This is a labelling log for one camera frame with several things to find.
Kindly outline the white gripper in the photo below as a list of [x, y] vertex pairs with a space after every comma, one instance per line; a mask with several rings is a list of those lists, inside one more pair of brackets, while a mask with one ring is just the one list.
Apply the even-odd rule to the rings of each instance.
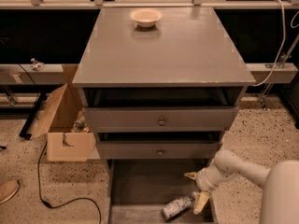
[[203, 168], [198, 173], [189, 172], [184, 174], [186, 177], [192, 180], [196, 180], [197, 187], [201, 191], [206, 192], [194, 192], [194, 206], [193, 213], [199, 215], [209, 200], [209, 192], [214, 191], [221, 183], [230, 181], [235, 177], [235, 174], [230, 174], [222, 171], [217, 166], [209, 166]]

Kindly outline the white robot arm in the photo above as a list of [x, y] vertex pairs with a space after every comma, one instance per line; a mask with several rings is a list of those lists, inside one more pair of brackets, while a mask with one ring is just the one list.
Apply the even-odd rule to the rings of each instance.
[[193, 194], [196, 215], [221, 183], [241, 175], [263, 190], [259, 224], [299, 224], [299, 161], [281, 161], [265, 168], [222, 149], [208, 167], [184, 175], [200, 189]]

